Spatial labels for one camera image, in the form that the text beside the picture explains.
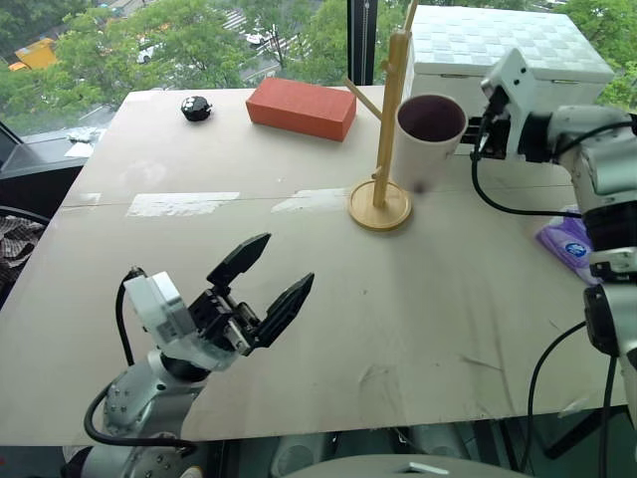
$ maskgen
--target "wooden mug tree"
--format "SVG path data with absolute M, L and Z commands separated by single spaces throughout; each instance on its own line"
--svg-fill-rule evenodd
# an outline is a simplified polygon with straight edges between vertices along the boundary
M 371 180 L 366 180 L 354 187 L 348 202 L 349 214 L 354 221 L 374 231 L 395 229 L 411 213 L 411 198 L 407 191 L 389 180 L 389 169 L 394 139 L 394 118 L 402 98 L 411 25 L 417 6 L 417 0 L 412 0 L 404 27 L 393 32 L 389 37 L 389 59 L 381 64 L 387 74 L 382 112 L 354 83 L 349 79 L 344 80 L 351 92 L 380 119 L 376 169 L 371 174 Z

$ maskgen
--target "purple package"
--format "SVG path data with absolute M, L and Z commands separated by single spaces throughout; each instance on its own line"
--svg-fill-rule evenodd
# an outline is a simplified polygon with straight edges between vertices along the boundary
M 577 208 L 572 206 L 564 210 L 578 212 Z M 599 283 L 590 274 L 588 267 L 592 246 L 581 219 L 554 217 L 535 234 L 535 239 L 586 284 L 592 286 Z

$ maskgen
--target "white cup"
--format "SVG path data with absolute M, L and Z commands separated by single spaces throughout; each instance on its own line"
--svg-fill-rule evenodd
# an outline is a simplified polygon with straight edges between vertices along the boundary
M 467 129 L 467 115 L 451 98 L 422 95 L 396 110 L 391 176 L 413 192 L 432 188 Z

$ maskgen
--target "table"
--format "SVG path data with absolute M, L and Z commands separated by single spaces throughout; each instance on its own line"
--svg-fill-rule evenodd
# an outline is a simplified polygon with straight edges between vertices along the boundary
M 381 103 L 382 89 L 364 91 Z M 16 284 L 0 314 L 0 444 L 89 442 L 85 410 L 125 367 L 113 304 L 130 265 L 168 271 L 189 303 L 218 261 L 264 231 L 273 237 L 235 299 L 263 315 L 309 271 L 313 290 L 269 350 L 210 376 L 185 437 L 525 413 L 535 361 L 583 319 L 583 284 L 532 237 L 544 219 L 485 205 L 456 156 L 406 227 L 365 231 L 344 207 L 375 164 L 379 121 L 361 104 L 339 143 L 251 124 L 250 90 L 199 92 L 214 116 L 188 123 L 179 105 L 190 93 L 128 96 Z M 574 202 L 555 166 L 480 167 L 489 194 L 513 207 Z M 331 190 L 307 192 L 320 189 Z M 216 208 L 204 195 L 184 210 L 130 209 L 138 194 L 210 192 L 239 195 Z M 124 313 L 141 359 L 153 344 Z M 536 411 L 599 406 L 606 365 L 585 333 L 568 339 L 542 370 Z M 625 400 L 621 380 L 613 396 Z

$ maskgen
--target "plaid fabric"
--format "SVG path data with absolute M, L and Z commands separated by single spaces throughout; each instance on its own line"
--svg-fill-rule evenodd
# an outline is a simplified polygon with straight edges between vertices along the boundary
M 18 279 L 44 229 L 28 219 L 0 217 L 0 288 Z

